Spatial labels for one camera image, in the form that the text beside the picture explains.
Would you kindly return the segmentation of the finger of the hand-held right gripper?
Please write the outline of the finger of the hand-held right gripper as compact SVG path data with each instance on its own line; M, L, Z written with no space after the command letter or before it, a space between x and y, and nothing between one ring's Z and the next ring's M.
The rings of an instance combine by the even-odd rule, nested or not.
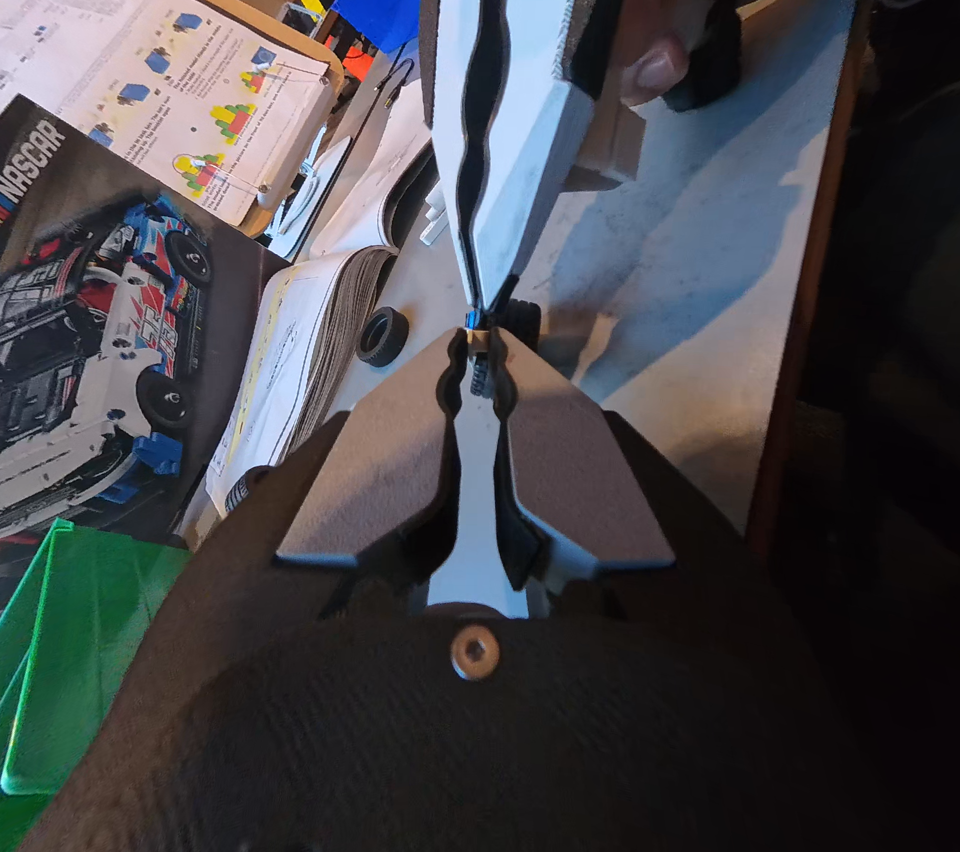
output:
M574 0L505 0L506 77L471 215L477 309L492 310L525 270L594 115L591 97L564 72L573 8Z
M440 0L434 142L467 303L492 306L492 0Z

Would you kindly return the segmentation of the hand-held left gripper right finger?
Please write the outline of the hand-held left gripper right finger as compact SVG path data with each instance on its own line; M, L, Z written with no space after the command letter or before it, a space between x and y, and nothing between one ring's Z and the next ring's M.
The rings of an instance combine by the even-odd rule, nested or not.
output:
M661 570L674 550L601 407L508 330L490 334L496 540L510 585Z

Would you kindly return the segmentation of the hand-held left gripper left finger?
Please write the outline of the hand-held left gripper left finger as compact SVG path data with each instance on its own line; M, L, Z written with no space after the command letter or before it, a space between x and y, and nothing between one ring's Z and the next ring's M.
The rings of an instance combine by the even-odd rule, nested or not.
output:
M277 548L320 568L438 568L455 546L462 330L358 401Z

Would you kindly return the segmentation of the white hinged brick assembly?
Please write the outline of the white hinged brick assembly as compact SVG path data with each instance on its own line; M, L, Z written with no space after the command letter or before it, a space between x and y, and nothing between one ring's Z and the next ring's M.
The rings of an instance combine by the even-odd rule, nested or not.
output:
M431 246L449 225L447 200L444 189L438 182L426 196L426 226L420 233L419 241Z

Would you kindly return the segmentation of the grey desk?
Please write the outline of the grey desk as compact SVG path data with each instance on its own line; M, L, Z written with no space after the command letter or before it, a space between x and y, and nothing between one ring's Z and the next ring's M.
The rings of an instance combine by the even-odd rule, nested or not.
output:
M743 80L640 112L634 182L558 199L515 295L543 356L628 422L743 534L839 131L858 0L761 0Z

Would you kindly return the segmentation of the black toy tyre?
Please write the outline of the black toy tyre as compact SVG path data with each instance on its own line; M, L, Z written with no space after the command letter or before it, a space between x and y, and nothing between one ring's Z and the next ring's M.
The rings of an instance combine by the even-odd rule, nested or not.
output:
M501 302L496 310L477 311L481 316L477 330L491 332L494 328L505 329L531 351L538 350L542 328L542 309L539 305L511 298ZM472 368L471 394L474 397L490 399L495 389L490 371L490 351L487 354L467 355Z
M227 515L232 513L238 505L249 498L252 491L275 470L271 465L254 466L246 470L230 487L223 502L223 509Z
M402 353L410 324L405 315L390 306L374 311L366 320L356 346L356 357L373 368L385 368Z

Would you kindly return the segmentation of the white flat device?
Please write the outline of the white flat device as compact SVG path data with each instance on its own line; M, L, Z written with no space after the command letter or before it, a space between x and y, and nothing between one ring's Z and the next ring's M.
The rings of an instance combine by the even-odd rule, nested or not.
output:
M315 156L313 162L301 165L293 191L282 201L265 231L268 250L273 254L292 260L300 253L352 144L351 138L343 138Z

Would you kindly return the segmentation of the thick open instruction booklet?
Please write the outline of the thick open instruction booklet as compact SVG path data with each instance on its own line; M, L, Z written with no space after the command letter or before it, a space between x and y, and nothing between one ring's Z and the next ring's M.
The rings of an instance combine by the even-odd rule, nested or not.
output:
M277 466L321 425L374 311L381 273L400 253L390 200L426 155L422 118L393 116L370 166L306 260L268 283L233 412L206 472L224 518L250 470Z

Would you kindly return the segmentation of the toy race car box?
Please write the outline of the toy race car box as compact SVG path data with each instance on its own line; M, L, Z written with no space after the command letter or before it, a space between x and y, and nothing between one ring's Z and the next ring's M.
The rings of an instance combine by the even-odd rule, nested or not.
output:
M165 543L289 263L22 94L1 146L2 543Z

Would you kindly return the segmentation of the green plastic bin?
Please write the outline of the green plastic bin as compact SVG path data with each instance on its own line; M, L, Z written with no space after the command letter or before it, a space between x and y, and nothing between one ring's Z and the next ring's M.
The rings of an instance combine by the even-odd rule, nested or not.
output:
M192 558L56 519L2 613L2 793L55 794Z

